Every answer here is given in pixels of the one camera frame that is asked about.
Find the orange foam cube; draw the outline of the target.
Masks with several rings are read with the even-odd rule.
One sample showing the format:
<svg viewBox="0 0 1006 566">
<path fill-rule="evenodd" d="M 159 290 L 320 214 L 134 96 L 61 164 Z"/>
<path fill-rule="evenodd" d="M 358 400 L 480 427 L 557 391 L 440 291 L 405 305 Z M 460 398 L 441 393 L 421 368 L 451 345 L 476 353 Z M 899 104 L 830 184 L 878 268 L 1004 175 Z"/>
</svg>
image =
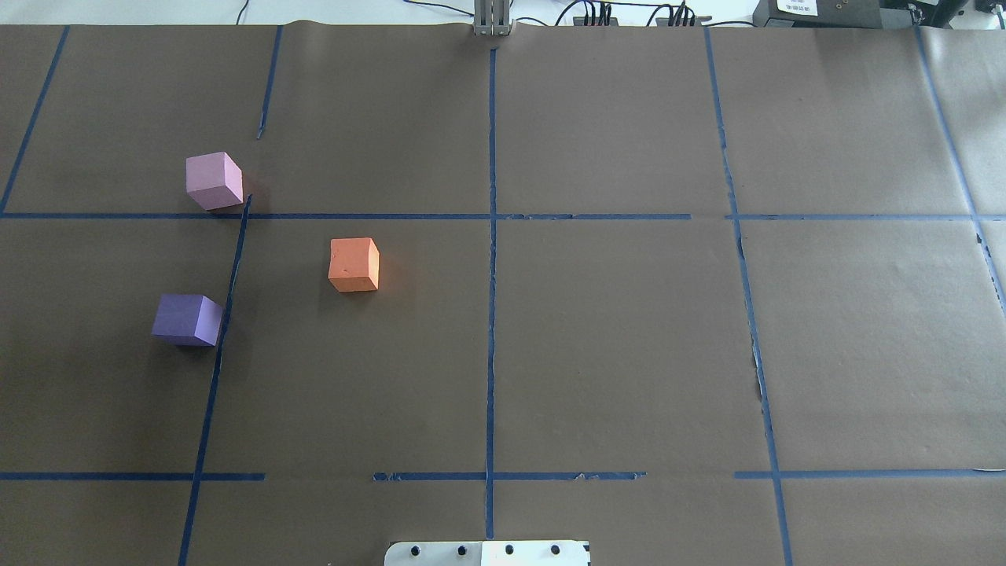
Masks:
<svg viewBox="0 0 1006 566">
<path fill-rule="evenodd" d="M 329 282 L 342 293 L 380 289 L 380 250 L 371 237 L 332 239 Z"/>
</svg>

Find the brown paper table cover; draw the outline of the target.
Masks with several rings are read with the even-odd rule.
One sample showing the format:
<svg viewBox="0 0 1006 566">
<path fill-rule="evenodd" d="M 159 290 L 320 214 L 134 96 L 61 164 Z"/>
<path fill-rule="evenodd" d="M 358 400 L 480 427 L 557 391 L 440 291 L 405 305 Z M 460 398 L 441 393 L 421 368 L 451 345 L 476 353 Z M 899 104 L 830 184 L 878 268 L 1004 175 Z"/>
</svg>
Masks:
<svg viewBox="0 0 1006 566">
<path fill-rule="evenodd" d="M 1002 565 L 1004 33 L 3 26 L 2 563 L 451 538 Z"/>
</svg>

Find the black power strip left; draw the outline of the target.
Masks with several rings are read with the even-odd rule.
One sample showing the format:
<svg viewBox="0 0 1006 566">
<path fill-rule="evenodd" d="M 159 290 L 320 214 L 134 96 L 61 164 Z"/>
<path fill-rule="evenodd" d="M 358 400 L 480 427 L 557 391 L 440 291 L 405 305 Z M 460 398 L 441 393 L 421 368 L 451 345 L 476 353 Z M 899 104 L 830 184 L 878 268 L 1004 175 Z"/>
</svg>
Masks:
<svg viewBox="0 0 1006 566">
<path fill-rule="evenodd" d="M 613 5 L 607 3 L 589 4 L 585 14 L 572 18 L 574 26 L 583 28 L 613 28 L 618 25 L 613 15 Z"/>
</svg>

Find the black power strip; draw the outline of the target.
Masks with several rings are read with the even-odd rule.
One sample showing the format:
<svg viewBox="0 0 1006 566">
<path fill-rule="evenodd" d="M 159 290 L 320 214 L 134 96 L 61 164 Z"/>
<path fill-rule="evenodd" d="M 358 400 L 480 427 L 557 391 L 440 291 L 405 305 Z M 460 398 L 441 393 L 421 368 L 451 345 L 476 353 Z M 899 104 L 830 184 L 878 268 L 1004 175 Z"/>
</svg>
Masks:
<svg viewBox="0 0 1006 566">
<path fill-rule="evenodd" d="M 711 16 L 699 15 L 687 6 L 662 5 L 654 9 L 647 25 L 658 28 L 696 28 L 711 21 Z"/>
<path fill-rule="evenodd" d="M 613 28 L 618 25 L 613 15 L 613 5 L 607 3 L 589 4 L 585 14 L 572 18 L 574 26 L 583 28 Z"/>
</svg>

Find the pink foam cube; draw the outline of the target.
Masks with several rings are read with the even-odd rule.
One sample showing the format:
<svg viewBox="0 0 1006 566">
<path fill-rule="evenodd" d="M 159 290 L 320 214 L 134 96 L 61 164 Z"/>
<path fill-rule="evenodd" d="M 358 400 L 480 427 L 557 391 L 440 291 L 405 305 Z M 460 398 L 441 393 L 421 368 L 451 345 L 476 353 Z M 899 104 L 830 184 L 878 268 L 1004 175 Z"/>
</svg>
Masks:
<svg viewBox="0 0 1006 566">
<path fill-rule="evenodd" d="M 185 190 L 205 211 L 243 204 L 242 171 L 226 152 L 188 157 Z"/>
</svg>

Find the purple foam cube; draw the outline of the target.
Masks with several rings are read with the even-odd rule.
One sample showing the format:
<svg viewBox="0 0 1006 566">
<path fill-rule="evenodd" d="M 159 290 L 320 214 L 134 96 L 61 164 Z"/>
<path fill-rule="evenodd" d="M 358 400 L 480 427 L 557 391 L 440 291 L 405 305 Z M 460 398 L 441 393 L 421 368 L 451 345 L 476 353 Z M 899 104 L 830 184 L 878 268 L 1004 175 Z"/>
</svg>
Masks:
<svg viewBox="0 0 1006 566">
<path fill-rule="evenodd" d="M 215 347 L 223 307 L 204 295 L 162 294 L 151 336 L 180 347 Z"/>
</svg>

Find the black power strip right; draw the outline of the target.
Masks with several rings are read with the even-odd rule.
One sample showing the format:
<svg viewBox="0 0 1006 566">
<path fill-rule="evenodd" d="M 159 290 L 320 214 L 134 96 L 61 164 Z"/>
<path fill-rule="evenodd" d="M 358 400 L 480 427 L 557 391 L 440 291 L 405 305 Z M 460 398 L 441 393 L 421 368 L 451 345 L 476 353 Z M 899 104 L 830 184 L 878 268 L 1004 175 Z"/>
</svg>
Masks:
<svg viewBox="0 0 1006 566">
<path fill-rule="evenodd" d="M 711 16 L 699 15 L 687 6 L 662 5 L 654 9 L 647 25 L 658 28 L 696 28 L 711 21 Z"/>
</svg>

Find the black box with label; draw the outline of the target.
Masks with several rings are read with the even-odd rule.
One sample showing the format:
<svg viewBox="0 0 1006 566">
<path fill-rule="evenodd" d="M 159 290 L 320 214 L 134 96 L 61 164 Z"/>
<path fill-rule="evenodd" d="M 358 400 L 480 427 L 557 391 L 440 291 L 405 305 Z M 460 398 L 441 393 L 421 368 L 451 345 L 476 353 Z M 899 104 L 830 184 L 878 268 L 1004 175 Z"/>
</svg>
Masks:
<svg viewBox="0 0 1006 566">
<path fill-rule="evenodd" d="M 758 1 L 757 28 L 883 28 L 879 1 Z"/>
</svg>

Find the white metal base plate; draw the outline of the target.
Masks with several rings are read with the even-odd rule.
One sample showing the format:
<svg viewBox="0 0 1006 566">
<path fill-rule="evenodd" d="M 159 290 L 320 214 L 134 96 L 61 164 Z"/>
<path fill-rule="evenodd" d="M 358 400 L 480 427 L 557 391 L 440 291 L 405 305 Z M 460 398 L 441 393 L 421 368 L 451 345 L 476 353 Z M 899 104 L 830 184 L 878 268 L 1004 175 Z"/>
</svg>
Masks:
<svg viewBox="0 0 1006 566">
<path fill-rule="evenodd" d="M 384 565 L 589 565 L 586 541 L 488 540 L 393 543 Z"/>
</svg>

